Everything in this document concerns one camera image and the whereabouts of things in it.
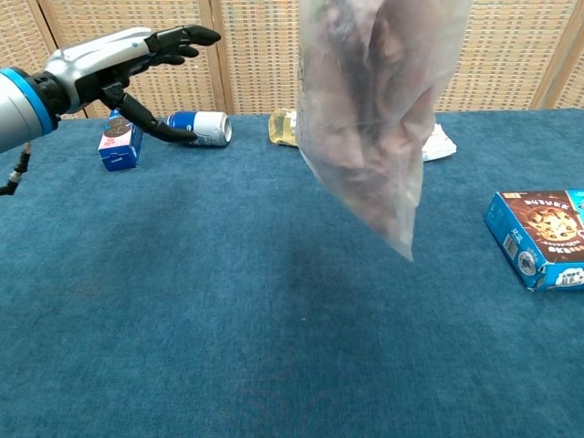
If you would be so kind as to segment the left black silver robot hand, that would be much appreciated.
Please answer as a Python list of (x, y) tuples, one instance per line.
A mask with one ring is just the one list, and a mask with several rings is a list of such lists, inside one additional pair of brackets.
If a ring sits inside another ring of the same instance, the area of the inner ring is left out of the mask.
[(197, 135), (169, 127), (125, 91), (130, 78), (160, 64), (179, 66), (195, 58), (195, 46), (209, 47), (220, 34), (200, 25), (153, 32), (132, 27), (57, 50), (46, 63), (50, 111), (59, 117), (101, 101), (152, 137), (166, 142), (193, 143)]

